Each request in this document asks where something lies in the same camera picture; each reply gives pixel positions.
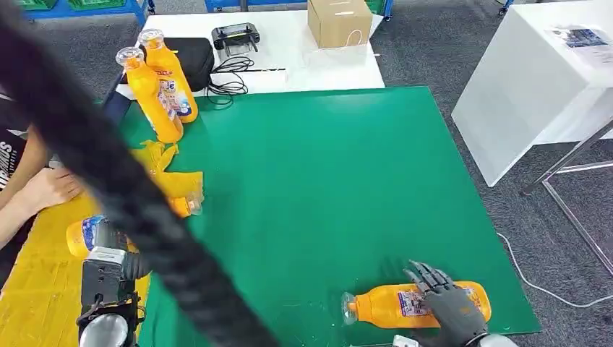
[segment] robotic hand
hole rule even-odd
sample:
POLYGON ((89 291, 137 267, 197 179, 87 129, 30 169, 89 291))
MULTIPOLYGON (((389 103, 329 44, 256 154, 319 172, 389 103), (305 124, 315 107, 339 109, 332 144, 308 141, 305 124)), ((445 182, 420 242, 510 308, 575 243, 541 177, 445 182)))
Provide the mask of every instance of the robotic hand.
POLYGON ((419 275, 405 269, 441 328, 433 338, 417 338, 424 347, 517 347, 502 335, 490 335, 483 314, 444 272, 411 261, 419 275))

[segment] white table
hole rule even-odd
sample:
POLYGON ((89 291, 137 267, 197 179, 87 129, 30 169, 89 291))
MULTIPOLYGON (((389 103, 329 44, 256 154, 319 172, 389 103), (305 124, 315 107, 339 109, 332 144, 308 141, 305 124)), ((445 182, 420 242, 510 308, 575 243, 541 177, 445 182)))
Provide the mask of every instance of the white table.
MULTIPOLYGON (((375 27, 381 20, 378 17, 374 20, 375 27)), ((385 87, 370 43, 319 50, 307 25, 307 11, 155 15, 149 16, 144 29, 160 29, 169 38, 212 41, 214 28, 244 22, 254 24, 261 37, 258 52, 245 54, 255 63, 250 69, 285 69, 241 73, 249 93, 385 87)), ((215 51, 215 65, 224 58, 215 51)), ((212 78, 214 82, 235 79, 231 74, 214 74, 212 78)), ((126 85, 119 85, 117 91, 133 99, 126 85)))
POLYGON ((613 71, 546 32, 560 25, 595 25, 613 38, 613 1, 511 6, 453 110, 490 187, 533 145, 583 140, 613 115, 613 71))

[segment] white cable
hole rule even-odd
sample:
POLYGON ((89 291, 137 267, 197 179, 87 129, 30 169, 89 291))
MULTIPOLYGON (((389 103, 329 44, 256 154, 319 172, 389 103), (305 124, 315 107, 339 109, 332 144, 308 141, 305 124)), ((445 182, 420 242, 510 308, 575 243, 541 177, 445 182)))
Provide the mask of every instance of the white cable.
POLYGON ((587 307, 593 306, 595 304, 598 304, 599 302, 603 302, 605 300, 609 300, 609 299, 613 299, 613 295, 609 295, 609 296, 605 296, 604 298, 600 298, 597 300, 594 300, 592 302, 590 302, 589 304, 584 304, 584 305, 579 305, 579 304, 574 304, 570 301, 564 300, 563 298, 559 297, 556 294, 553 294, 551 291, 548 291, 546 289, 543 289, 539 286, 536 286, 532 283, 530 283, 528 280, 526 280, 526 277, 523 275, 523 273, 521 272, 521 269, 519 268, 519 264, 517 263, 517 260, 515 258, 515 254, 513 254, 513 249, 511 248, 511 243, 509 242, 509 239, 507 239, 506 236, 502 235, 501 233, 496 233, 498 236, 502 237, 503 240, 505 240, 505 243, 507 244, 507 247, 509 249, 509 253, 511 254, 511 259, 513 259, 513 264, 515 264, 515 268, 518 269, 518 273, 519 276, 521 277, 521 279, 530 287, 534 288, 534 289, 538 289, 540 291, 542 291, 543 293, 549 294, 551 296, 553 296, 554 298, 560 300, 561 302, 565 303, 566 305, 570 305, 572 307, 577 307, 578 309, 585 309, 587 307))
POLYGON ((360 33, 360 40, 358 41, 358 44, 355 45, 355 46, 359 46, 359 45, 362 44, 362 30, 354 29, 352 32, 349 33, 349 36, 347 36, 347 41, 345 42, 345 47, 349 46, 349 39, 351 38, 353 33, 360 33))
POLYGON ((10 96, 3 94, 1 91, 0 91, 0 99, 4 99, 4 100, 8 100, 8 101, 13 101, 13 99, 11 99, 10 96))

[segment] green table surface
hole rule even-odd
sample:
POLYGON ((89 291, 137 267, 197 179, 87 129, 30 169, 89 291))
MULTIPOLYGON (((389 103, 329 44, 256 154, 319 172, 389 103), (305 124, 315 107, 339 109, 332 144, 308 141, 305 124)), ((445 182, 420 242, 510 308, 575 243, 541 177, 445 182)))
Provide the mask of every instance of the green table surface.
MULTIPOLYGON (((340 296, 405 283, 407 259, 485 287, 490 330, 539 330, 427 87, 197 99, 168 171, 204 171, 189 227, 282 346, 389 343, 406 330, 343 325, 340 296)), ((121 129, 155 139, 134 103, 121 129)), ((142 347, 205 346, 153 276, 142 347)))

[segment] cardboard box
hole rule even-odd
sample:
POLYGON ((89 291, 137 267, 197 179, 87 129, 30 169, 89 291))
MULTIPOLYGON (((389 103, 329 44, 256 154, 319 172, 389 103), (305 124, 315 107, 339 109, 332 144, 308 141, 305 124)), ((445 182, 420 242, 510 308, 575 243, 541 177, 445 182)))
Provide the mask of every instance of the cardboard box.
POLYGON ((309 0, 308 23, 320 48, 364 45, 372 13, 364 0, 309 0))

